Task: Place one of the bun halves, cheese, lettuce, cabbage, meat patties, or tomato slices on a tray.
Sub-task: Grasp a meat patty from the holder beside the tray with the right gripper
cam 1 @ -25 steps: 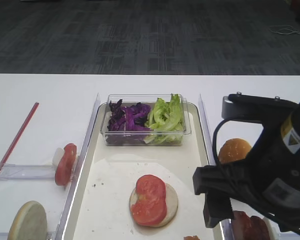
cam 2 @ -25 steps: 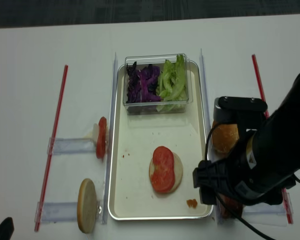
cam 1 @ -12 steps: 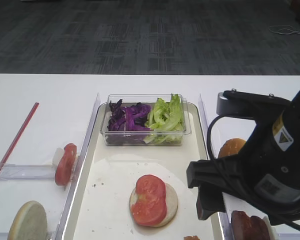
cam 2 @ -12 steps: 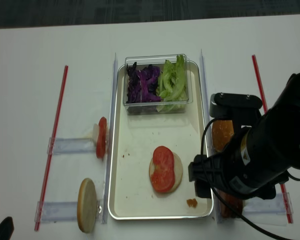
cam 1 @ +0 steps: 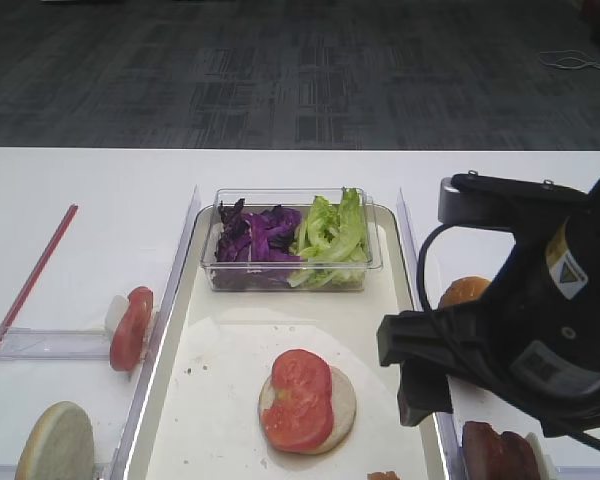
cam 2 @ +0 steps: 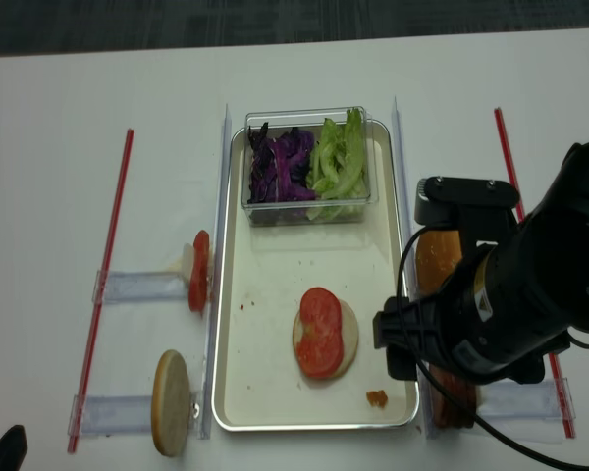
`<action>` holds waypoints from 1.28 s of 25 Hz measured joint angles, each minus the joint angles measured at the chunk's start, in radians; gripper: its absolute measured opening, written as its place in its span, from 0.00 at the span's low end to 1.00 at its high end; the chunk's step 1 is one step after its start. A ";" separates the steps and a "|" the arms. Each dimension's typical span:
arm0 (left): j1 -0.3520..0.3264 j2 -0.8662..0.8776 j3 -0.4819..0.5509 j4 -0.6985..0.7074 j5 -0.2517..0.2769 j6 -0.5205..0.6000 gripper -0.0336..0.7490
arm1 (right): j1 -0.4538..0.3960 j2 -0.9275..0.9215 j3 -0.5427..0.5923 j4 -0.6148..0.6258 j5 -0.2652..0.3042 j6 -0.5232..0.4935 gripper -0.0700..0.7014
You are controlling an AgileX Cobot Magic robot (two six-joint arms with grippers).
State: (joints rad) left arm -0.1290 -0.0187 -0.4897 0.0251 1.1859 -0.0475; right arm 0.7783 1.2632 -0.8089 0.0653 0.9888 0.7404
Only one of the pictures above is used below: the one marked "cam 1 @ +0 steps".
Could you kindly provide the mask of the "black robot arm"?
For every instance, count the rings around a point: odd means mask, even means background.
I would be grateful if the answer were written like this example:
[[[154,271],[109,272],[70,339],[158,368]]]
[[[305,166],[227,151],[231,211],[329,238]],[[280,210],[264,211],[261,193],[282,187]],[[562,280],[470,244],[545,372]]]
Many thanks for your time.
[[[441,181],[438,231],[510,233],[513,248],[475,300],[388,315],[382,366],[398,365],[400,420],[452,409],[448,379],[488,390],[548,437],[600,428],[600,179],[588,192],[456,174]]]

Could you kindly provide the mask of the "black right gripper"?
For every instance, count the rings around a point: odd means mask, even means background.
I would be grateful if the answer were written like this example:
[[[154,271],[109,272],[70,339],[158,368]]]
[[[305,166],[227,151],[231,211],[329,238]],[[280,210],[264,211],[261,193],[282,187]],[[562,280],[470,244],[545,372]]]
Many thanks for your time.
[[[530,398],[535,417],[600,428],[600,219],[565,219],[519,234],[479,301],[489,348]],[[453,412],[446,370],[468,370],[485,352],[476,305],[386,315],[379,363],[400,365],[400,423]]]

